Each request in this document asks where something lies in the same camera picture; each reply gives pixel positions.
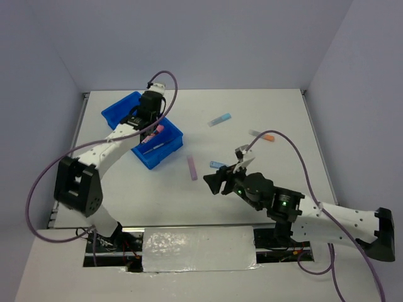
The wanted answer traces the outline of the pink-capped eraser jar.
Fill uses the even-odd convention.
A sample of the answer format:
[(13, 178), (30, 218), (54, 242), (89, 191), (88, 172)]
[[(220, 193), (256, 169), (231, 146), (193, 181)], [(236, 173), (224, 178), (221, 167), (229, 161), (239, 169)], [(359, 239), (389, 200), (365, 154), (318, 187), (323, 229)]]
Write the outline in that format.
[(150, 140), (152, 140), (156, 135), (160, 134), (164, 130), (163, 125), (157, 125), (156, 129), (150, 134), (147, 135), (142, 141), (141, 144), (148, 143)]

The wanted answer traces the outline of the black thin pen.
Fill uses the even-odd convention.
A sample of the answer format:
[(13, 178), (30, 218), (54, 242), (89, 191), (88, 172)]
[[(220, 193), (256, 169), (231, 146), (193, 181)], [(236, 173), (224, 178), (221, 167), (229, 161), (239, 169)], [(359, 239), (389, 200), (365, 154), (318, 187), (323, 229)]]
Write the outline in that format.
[(155, 151), (155, 150), (157, 150), (157, 149), (159, 149), (159, 148), (161, 148), (161, 147), (163, 147), (163, 146), (165, 146), (165, 145), (171, 143), (173, 140), (174, 140), (174, 139), (170, 139), (170, 140), (167, 140), (167, 141), (165, 141), (165, 142), (163, 142), (163, 143), (160, 143), (160, 144), (158, 144), (158, 145), (156, 145), (156, 146), (150, 148), (149, 150), (145, 151), (145, 152), (143, 153), (143, 155), (148, 154), (148, 153), (151, 153), (151, 152), (153, 152), (153, 151)]

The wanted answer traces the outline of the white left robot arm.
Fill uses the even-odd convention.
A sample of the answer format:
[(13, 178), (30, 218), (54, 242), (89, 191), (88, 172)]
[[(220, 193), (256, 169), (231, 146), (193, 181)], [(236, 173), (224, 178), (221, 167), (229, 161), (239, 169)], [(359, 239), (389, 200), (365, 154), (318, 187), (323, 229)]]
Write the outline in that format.
[(155, 84), (140, 97), (139, 104), (120, 120), (106, 142), (78, 157), (65, 156), (57, 169), (54, 198), (66, 208), (80, 213), (94, 226), (93, 242), (110, 251), (118, 250), (125, 240), (122, 225), (102, 205), (102, 177), (130, 149), (136, 147), (157, 127), (162, 116), (165, 88)]

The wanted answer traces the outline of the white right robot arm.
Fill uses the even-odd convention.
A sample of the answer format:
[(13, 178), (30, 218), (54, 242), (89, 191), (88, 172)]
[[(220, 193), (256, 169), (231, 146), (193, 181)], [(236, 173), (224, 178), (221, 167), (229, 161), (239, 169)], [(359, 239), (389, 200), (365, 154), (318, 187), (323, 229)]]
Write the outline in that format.
[(300, 192), (276, 187), (262, 173), (245, 168), (221, 167), (203, 176), (212, 194), (236, 194), (257, 211), (264, 210), (275, 221), (274, 240), (324, 242), (361, 247), (365, 255), (382, 262), (395, 260), (394, 222), (387, 208), (355, 210), (335, 204), (315, 204)]

